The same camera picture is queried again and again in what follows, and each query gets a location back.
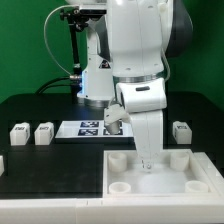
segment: black table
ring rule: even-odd
[[[167,94],[164,110],[164,149],[191,148],[206,152],[224,174],[224,112],[203,95]],[[53,140],[35,146],[34,131],[42,122],[102,120],[103,110],[72,104],[70,94],[22,94],[0,104],[0,155],[5,172],[0,177],[0,197],[82,198],[102,197],[104,150],[135,150],[133,139]],[[193,131],[192,145],[177,145],[171,135],[173,121],[185,121]],[[11,146],[9,132],[16,123],[31,125],[26,146]]]

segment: green wall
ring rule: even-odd
[[[194,91],[224,110],[224,1],[184,0],[194,25],[192,45],[179,58],[169,59],[169,91]],[[0,102],[19,93],[33,93],[46,81],[66,75],[51,60],[44,45],[47,15],[64,0],[1,0]],[[72,68],[66,22],[58,15],[49,23],[50,46],[60,63]],[[85,41],[79,38],[82,66]],[[51,91],[66,92],[62,87]]]

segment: small white block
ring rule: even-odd
[[[3,156],[0,156],[0,176],[4,173]]]
[[[186,122],[173,122],[173,137],[177,144],[191,144],[192,131]]]
[[[30,137],[30,125],[28,123],[16,124],[10,132],[11,145],[26,145]]]
[[[49,145],[54,137],[54,124],[51,122],[40,124],[34,136],[36,145]]]

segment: black cable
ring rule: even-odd
[[[35,94],[42,93],[42,90],[43,90],[45,87],[47,87],[47,86],[49,86],[50,84],[52,84],[52,83],[59,82],[59,81],[63,81],[63,80],[68,80],[68,79],[70,79],[70,77],[68,77],[68,76],[64,76],[64,77],[59,77],[59,78],[56,78],[56,79],[52,79],[51,81],[46,82],[44,85],[42,85],[42,86],[35,92]]]
[[[61,87],[61,86],[71,86],[71,85],[70,84],[48,85],[48,86],[44,87],[41,91],[39,91],[38,94],[42,94],[45,90],[47,90],[49,88]]]

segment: cable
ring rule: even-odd
[[[168,63],[168,61],[167,61],[167,59],[166,59],[166,55],[165,55],[163,49],[162,49],[162,58],[163,58],[163,62],[164,62],[164,64],[165,64],[165,66],[166,66],[166,70],[167,70],[167,76],[166,76],[166,78],[165,78],[165,82],[167,82],[167,81],[170,79],[170,66],[169,66],[169,63]]]
[[[64,72],[66,72],[68,75],[72,75],[69,71],[67,71],[62,65],[59,64],[59,62],[57,61],[57,59],[55,58],[55,56],[53,55],[49,44],[48,44],[48,39],[47,39],[47,26],[48,26],[48,22],[51,18],[51,16],[57,12],[59,9],[64,9],[64,8],[71,8],[71,7],[75,7],[77,5],[64,5],[64,6],[60,6],[56,9],[54,9],[46,18],[45,23],[44,23],[44,43],[46,45],[47,51],[50,54],[51,58],[53,59],[53,61],[58,65],[59,68],[61,68]]]
[[[61,86],[71,86],[70,84],[59,84],[59,85],[51,85],[51,86],[46,86],[43,88],[38,94],[42,94],[45,90],[53,87],[61,87]]]
[[[51,81],[48,81],[48,82],[46,82],[44,85],[42,85],[42,86],[35,92],[35,94],[39,94],[39,93],[41,93],[43,89],[45,89],[47,86],[49,86],[49,85],[52,84],[52,83],[59,82],[59,81],[62,81],[62,80],[68,80],[68,79],[70,79],[70,77],[68,77],[68,76],[64,76],[64,77],[59,77],[59,78],[56,78],[56,79],[52,79]]]

